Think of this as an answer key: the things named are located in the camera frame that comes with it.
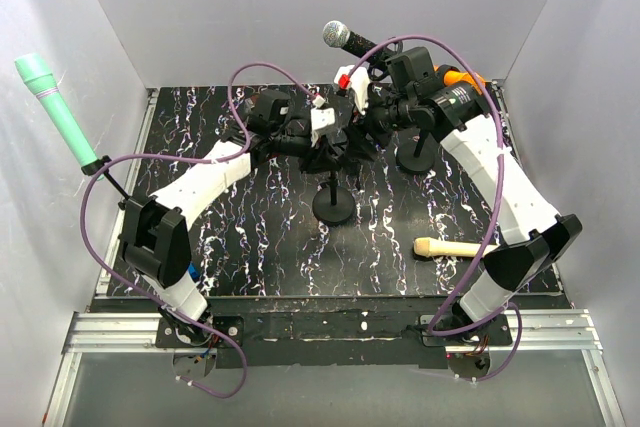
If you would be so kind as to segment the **black round-base stand front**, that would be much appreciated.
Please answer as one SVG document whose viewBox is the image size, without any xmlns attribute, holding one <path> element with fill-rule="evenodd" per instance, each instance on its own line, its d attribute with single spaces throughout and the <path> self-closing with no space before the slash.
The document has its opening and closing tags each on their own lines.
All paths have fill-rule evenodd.
<svg viewBox="0 0 640 427">
<path fill-rule="evenodd" d="M 338 185 L 336 172 L 332 171 L 326 185 L 313 198 L 312 212 L 315 218 L 329 227 L 340 226 L 353 217 L 355 210 L 353 195 Z"/>
</svg>

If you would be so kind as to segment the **black round-base stand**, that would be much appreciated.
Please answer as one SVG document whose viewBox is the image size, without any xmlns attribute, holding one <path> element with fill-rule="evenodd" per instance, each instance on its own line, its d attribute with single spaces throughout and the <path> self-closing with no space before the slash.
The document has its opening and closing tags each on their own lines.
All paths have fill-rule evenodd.
<svg viewBox="0 0 640 427">
<path fill-rule="evenodd" d="M 430 146 L 431 133 L 419 131 L 416 140 L 402 143 L 396 151 L 396 164 L 405 173 L 421 175 L 428 173 L 435 163 L 435 151 Z"/>
<path fill-rule="evenodd" d="M 353 217 L 355 210 L 353 195 L 338 185 L 336 172 L 332 171 L 326 185 L 313 198 L 312 212 L 315 218 L 329 227 L 340 226 Z"/>
</svg>

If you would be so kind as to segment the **orange microphone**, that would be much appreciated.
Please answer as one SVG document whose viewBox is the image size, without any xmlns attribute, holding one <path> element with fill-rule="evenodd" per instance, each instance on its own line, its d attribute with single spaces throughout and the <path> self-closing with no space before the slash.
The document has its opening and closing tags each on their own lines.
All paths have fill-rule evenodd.
<svg viewBox="0 0 640 427">
<path fill-rule="evenodd" d="M 437 78 L 437 85 L 440 88 L 464 82 L 473 86 L 474 89 L 480 93 L 481 88 L 486 86 L 486 80 L 478 73 L 470 74 L 468 72 L 461 72 L 459 69 L 451 65 L 435 65 L 434 73 Z"/>
</svg>

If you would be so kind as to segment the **beige microphone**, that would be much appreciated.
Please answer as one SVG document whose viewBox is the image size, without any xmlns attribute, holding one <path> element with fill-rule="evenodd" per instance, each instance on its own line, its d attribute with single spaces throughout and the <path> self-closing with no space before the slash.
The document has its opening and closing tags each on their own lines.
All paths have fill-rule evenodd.
<svg viewBox="0 0 640 427">
<path fill-rule="evenodd" d="M 413 241 L 414 253 L 422 257 L 473 258 L 480 247 L 476 243 L 445 241 L 432 237 L 418 237 Z"/>
</svg>

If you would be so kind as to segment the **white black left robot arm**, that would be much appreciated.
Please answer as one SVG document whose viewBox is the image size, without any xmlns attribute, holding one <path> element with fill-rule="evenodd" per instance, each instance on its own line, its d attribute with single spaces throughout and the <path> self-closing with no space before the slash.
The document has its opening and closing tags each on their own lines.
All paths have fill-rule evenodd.
<svg viewBox="0 0 640 427">
<path fill-rule="evenodd" d="M 274 90 L 259 94 L 246 113 L 231 103 L 236 123 L 204 158 L 150 196 L 132 196 L 124 204 L 118 257 L 149 283 L 172 317 L 181 319 L 178 334 L 190 346 L 205 345 L 213 333 L 211 320 L 204 316 L 207 302 L 189 272 L 194 222 L 221 194 L 273 156 L 298 157 L 305 169 L 320 172 L 338 166 L 321 144 L 338 128 L 335 110 L 324 97 L 315 96 L 309 113 L 299 117 L 303 131 L 292 134 L 287 127 L 297 117 L 289 103 L 287 95 Z"/>
</svg>

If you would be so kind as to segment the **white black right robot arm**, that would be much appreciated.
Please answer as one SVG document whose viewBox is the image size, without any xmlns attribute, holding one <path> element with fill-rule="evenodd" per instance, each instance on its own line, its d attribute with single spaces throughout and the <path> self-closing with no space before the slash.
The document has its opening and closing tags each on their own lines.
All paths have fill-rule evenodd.
<svg viewBox="0 0 640 427">
<path fill-rule="evenodd" d="M 374 68 L 386 67 L 392 85 L 390 97 L 377 100 L 362 63 L 341 68 L 335 82 L 354 94 L 357 112 L 384 132 L 416 126 L 432 135 L 491 207 L 468 270 L 426 326 L 434 337 L 475 344 L 511 298 L 567 251 L 583 225 L 547 202 L 516 162 L 479 75 L 434 65 L 424 47 L 352 52 Z"/>
</svg>

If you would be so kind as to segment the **black round-base stand rear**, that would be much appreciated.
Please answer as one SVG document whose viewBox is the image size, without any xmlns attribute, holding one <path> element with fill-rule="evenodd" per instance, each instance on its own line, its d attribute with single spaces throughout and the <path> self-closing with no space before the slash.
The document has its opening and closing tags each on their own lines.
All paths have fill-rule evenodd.
<svg viewBox="0 0 640 427">
<path fill-rule="evenodd" d="M 396 164 L 405 173 L 421 175 L 428 173 L 435 163 L 435 151 L 430 146 L 431 133 L 419 131 L 416 140 L 402 143 L 396 151 Z"/>
</svg>

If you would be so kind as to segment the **black tripod microphone stand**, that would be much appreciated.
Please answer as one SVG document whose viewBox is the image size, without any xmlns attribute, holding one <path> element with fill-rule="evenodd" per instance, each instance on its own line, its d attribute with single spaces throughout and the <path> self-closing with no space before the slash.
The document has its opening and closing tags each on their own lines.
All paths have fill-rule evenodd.
<svg viewBox="0 0 640 427">
<path fill-rule="evenodd" d="M 343 49 L 348 53 L 360 58 L 364 56 L 369 50 L 373 49 L 376 43 L 362 37 L 359 34 L 353 33 L 349 38 Z M 380 49 L 376 53 L 372 54 L 366 63 L 368 64 L 367 72 L 369 78 L 374 81 L 382 81 L 388 76 L 388 70 L 386 66 L 386 60 L 396 54 L 403 51 L 403 42 L 393 42 L 390 46 L 386 46 Z"/>
</svg>

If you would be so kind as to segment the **black silver-head microphone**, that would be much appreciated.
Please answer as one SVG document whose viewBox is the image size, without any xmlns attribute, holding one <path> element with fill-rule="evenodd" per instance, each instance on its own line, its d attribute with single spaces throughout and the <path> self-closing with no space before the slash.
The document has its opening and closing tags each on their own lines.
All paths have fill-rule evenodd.
<svg viewBox="0 0 640 427">
<path fill-rule="evenodd" d="M 325 24 L 322 30 L 324 43 L 331 47 L 341 49 L 358 58 L 362 58 L 367 52 L 374 49 L 377 44 L 350 30 L 343 22 L 331 20 Z M 384 74 L 386 60 L 403 51 L 403 42 L 393 42 L 391 47 L 386 46 L 371 54 L 365 63 L 370 71 L 378 71 Z"/>
</svg>

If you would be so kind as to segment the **black tripod stand at left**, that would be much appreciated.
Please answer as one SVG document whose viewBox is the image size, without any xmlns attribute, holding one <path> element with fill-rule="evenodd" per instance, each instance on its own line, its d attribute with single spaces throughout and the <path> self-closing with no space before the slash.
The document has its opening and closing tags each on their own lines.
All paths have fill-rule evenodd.
<svg viewBox="0 0 640 427">
<path fill-rule="evenodd" d="M 98 173 L 100 169 L 102 169 L 106 164 L 110 163 L 112 159 L 105 155 L 97 160 L 86 164 L 81 167 L 81 171 L 86 176 L 94 176 Z M 106 179 L 109 184 L 118 192 L 120 195 L 120 200 L 118 201 L 118 208 L 121 211 L 125 210 L 126 202 L 129 200 L 130 195 L 125 191 L 125 189 L 120 185 L 120 183 L 111 175 L 109 169 L 105 169 L 99 176 L 99 179 Z"/>
</svg>

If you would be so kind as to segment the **mint green microphone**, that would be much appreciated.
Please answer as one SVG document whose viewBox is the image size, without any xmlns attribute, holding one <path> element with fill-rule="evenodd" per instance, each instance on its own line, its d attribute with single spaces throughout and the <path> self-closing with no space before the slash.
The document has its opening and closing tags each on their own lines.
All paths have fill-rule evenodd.
<svg viewBox="0 0 640 427">
<path fill-rule="evenodd" d="M 28 90 L 44 108 L 65 144 L 87 176 L 104 165 L 90 145 L 66 101 L 60 93 L 52 70 L 37 53 L 17 58 L 15 68 Z"/>
</svg>

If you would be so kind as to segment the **black marble pattern mat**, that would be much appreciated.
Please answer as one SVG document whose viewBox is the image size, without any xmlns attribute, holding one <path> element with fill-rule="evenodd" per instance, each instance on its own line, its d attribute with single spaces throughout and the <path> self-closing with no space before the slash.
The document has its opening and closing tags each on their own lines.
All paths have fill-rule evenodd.
<svg viewBox="0 0 640 427">
<path fill-rule="evenodd" d="M 401 172 L 393 150 L 339 183 L 356 202 L 328 227 L 311 205 L 322 177 L 292 157 L 259 166 L 207 207 L 190 231 L 202 290 L 213 296 L 433 295 L 453 290 L 464 259 L 420 260 L 413 241 L 480 241 L 491 209 L 466 172 L 439 152 L 431 172 Z"/>
</svg>

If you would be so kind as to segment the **blue white cube toy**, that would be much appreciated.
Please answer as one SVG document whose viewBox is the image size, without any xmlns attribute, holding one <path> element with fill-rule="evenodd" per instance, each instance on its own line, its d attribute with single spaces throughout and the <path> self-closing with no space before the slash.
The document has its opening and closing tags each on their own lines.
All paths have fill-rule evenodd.
<svg viewBox="0 0 640 427">
<path fill-rule="evenodd" d="M 194 282 L 197 282 L 200 278 L 200 273 L 193 263 L 189 265 L 188 272 Z"/>
</svg>

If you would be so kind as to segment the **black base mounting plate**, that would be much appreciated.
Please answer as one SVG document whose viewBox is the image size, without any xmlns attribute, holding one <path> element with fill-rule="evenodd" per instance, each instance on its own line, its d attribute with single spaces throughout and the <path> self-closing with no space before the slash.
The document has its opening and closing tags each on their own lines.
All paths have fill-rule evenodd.
<svg viewBox="0 0 640 427">
<path fill-rule="evenodd" d="M 211 297 L 216 328 L 237 330 L 234 340 L 251 367 L 415 365 L 447 366 L 445 350 L 470 351 L 484 342 L 508 347 L 505 316 L 488 326 L 451 337 L 435 337 L 427 325 L 440 296 Z"/>
</svg>

